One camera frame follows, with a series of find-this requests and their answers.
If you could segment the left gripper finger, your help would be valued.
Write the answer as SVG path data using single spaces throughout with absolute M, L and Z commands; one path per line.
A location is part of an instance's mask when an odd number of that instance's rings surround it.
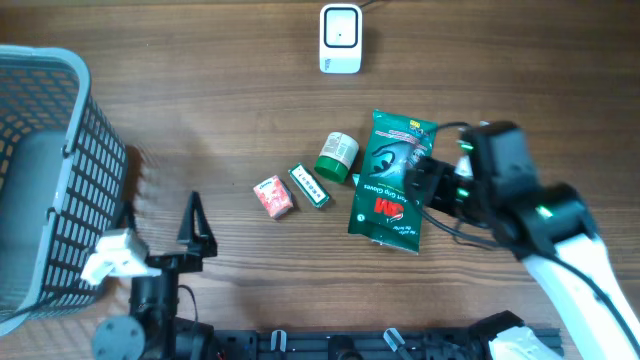
M 208 245 L 212 238 L 200 195 L 192 191 L 179 227 L 177 242 L 182 245 Z
M 135 209 L 131 201 L 124 201 L 113 222 L 113 229 L 137 231 Z

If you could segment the green 3M gloves bag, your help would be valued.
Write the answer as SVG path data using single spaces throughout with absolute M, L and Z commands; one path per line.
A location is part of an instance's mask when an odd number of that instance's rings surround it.
M 433 122 L 381 110 L 372 113 L 373 127 L 352 203 L 348 233 L 411 253 L 420 248 L 421 200 L 404 190 L 407 169 L 433 150 Z

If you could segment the green white medicine box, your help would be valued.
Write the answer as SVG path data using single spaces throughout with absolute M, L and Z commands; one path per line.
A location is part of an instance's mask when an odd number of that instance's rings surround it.
M 288 170 L 294 183 L 315 208 L 322 208 L 330 200 L 329 193 L 321 186 L 311 172 L 298 163 Z

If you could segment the orange tissue pack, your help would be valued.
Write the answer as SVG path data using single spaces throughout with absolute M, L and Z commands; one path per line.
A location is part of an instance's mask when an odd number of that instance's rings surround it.
M 277 175 L 257 184 L 253 191 L 272 219 L 294 208 L 290 192 Z

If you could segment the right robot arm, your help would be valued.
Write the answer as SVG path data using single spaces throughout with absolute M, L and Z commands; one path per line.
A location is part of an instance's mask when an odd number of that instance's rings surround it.
M 553 303 L 585 359 L 636 359 L 639 320 L 607 247 L 575 188 L 541 184 L 524 131 L 510 121 L 455 123 L 463 155 L 453 165 L 407 158 L 405 196 L 429 223 L 485 249 L 505 249 Z

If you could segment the green lid white jar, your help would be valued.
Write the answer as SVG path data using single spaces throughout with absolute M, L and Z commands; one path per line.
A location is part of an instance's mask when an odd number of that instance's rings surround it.
M 327 180 L 344 183 L 358 151 L 359 144 L 351 136 L 331 132 L 322 146 L 314 170 Z

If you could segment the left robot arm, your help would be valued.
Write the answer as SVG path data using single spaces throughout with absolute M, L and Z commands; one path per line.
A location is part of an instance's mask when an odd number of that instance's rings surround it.
M 217 255 L 217 242 L 198 192 L 189 195 L 177 235 L 183 252 L 146 255 L 147 273 L 131 281 L 129 313 L 112 316 L 96 329 L 92 340 L 97 359 L 214 359 L 226 357 L 214 327 L 177 316 L 183 273 L 203 270 L 204 260 Z

